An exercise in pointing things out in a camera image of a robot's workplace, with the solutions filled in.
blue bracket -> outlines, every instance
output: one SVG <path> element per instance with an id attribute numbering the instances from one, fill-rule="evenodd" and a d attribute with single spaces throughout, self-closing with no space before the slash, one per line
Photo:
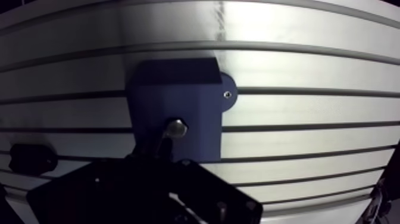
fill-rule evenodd
<path id="1" fill-rule="evenodd" d="M 144 61 L 126 91 L 136 142 L 161 130 L 166 120 L 182 119 L 189 129 L 174 139 L 173 160 L 221 159 L 222 112 L 235 103 L 237 89 L 215 58 Z"/>

screw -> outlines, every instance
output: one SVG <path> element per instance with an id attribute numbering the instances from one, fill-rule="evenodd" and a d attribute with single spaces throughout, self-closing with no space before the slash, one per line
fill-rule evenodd
<path id="1" fill-rule="evenodd" d="M 232 93 L 231 93 L 231 92 L 229 92 L 229 91 L 225 91 L 225 92 L 224 92 L 224 97 L 225 97 L 225 99 L 229 99 L 231 96 L 232 96 Z"/>
<path id="2" fill-rule="evenodd" d="M 188 127 L 183 123 L 182 120 L 173 120 L 167 125 L 165 134 L 170 138 L 182 138 L 186 135 Z"/>

mounting hole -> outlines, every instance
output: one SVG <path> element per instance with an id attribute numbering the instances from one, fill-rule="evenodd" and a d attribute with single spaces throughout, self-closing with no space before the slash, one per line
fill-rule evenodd
<path id="1" fill-rule="evenodd" d="M 225 91 L 225 92 L 224 92 L 224 97 L 225 97 L 225 99 L 229 99 L 229 98 L 232 97 L 232 93 L 229 92 L 229 91 Z"/>

bolt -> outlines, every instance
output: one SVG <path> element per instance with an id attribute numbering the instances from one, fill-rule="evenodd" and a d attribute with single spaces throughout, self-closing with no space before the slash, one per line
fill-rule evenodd
<path id="1" fill-rule="evenodd" d="M 188 222 L 188 217 L 182 214 L 179 214 L 175 217 L 175 222 L 176 223 L 187 223 Z"/>
<path id="2" fill-rule="evenodd" d="M 225 221 L 225 217 L 226 217 L 226 203 L 220 201 L 217 203 L 218 208 L 220 208 L 220 220 L 221 222 Z"/>
<path id="3" fill-rule="evenodd" d="M 167 129 L 165 130 L 165 134 L 170 138 L 182 138 L 186 135 L 188 131 L 188 127 L 183 123 L 182 120 L 177 119 L 173 120 L 167 125 Z"/>
<path id="4" fill-rule="evenodd" d="M 248 201 L 248 202 L 246 202 L 246 206 L 250 210 L 253 210 L 253 209 L 255 209 L 256 204 L 254 203 L 254 201 Z"/>
<path id="5" fill-rule="evenodd" d="M 190 160 L 182 160 L 182 164 L 188 166 L 190 165 Z"/>
<path id="6" fill-rule="evenodd" d="M 229 99 L 231 96 L 232 96 L 232 93 L 231 93 L 231 92 L 229 92 L 229 91 L 225 91 L 225 92 L 224 92 L 224 97 L 225 97 L 225 99 Z"/>

cable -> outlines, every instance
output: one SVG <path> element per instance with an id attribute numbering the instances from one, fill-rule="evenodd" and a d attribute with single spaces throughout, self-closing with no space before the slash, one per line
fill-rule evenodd
<path id="1" fill-rule="evenodd" d="M 385 219 L 385 221 L 386 221 L 386 224 L 390 224 L 390 222 L 389 222 L 389 219 L 388 219 L 388 217 L 387 217 L 387 216 L 384 216 L 383 218 Z"/>
<path id="2" fill-rule="evenodd" d="M 379 187 L 377 188 L 377 190 L 378 190 L 378 193 L 379 193 L 379 202 L 378 202 L 378 205 L 377 205 L 377 208 L 376 208 L 376 211 L 375 211 L 375 215 L 374 215 L 374 217 L 372 218 L 372 220 L 371 220 L 370 223 L 375 223 L 375 219 L 376 219 L 376 217 L 378 216 L 378 212 L 379 212 L 379 209 L 380 209 L 380 205 L 382 204 L 382 197 L 383 197 L 382 192 L 380 191 L 380 188 L 379 188 Z"/>

